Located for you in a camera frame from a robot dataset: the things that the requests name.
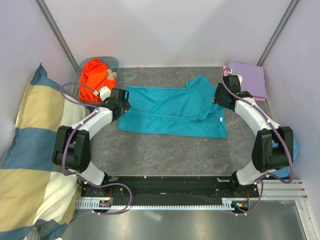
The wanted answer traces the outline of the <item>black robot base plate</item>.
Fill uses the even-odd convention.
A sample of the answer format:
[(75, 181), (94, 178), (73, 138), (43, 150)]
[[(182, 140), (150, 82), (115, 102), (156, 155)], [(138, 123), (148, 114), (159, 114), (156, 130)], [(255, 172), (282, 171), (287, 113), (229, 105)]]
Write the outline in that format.
[(220, 205), (223, 198), (250, 199), (259, 196), (254, 185), (233, 186), (231, 176), (120, 176), (117, 186), (83, 185), (82, 197), (111, 197), (114, 205), (203, 206)]

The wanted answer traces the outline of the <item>teal t shirt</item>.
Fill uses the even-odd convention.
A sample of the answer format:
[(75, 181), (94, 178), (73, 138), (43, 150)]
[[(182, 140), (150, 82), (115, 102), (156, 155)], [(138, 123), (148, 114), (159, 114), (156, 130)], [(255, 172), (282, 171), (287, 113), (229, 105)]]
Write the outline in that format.
[(183, 88), (127, 86), (131, 108), (118, 130), (140, 134), (225, 139), (225, 108), (213, 103), (216, 92), (204, 75)]

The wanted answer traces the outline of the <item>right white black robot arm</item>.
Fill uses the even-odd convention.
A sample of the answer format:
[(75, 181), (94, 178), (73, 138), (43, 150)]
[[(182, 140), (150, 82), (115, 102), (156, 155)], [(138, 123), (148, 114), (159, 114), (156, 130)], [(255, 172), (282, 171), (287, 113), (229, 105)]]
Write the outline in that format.
[(265, 177), (276, 177), (275, 171), (289, 168), (289, 184), (293, 181), (294, 133), (289, 126), (273, 121), (256, 103), (248, 91), (241, 90), (242, 77), (223, 76), (217, 85), (213, 103), (232, 110), (247, 123), (255, 135), (251, 162), (231, 175), (229, 191), (242, 196), (247, 186), (257, 184)]

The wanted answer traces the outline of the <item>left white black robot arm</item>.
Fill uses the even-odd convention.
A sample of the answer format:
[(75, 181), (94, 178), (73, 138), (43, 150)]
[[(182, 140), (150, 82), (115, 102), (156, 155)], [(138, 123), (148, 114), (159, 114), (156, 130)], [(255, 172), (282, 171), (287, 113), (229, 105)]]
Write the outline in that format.
[(107, 90), (106, 87), (94, 93), (101, 97), (101, 102), (83, 103), (66, 98), (73, 104), (92, 108), (92, 112), (71, 126), (62, 125), (58, 128), (52, 162), (61, 166), (65, 176), (77, 177), (84, 185), (92, 186), (92, 191), (99, 197), (104, 197), (114, 186), (127, 190), (129, 187), (111, 182), (108, 174), (94, 165), (91, 161), (91, 139), (131, 108), (130, 93), (120, 88)]

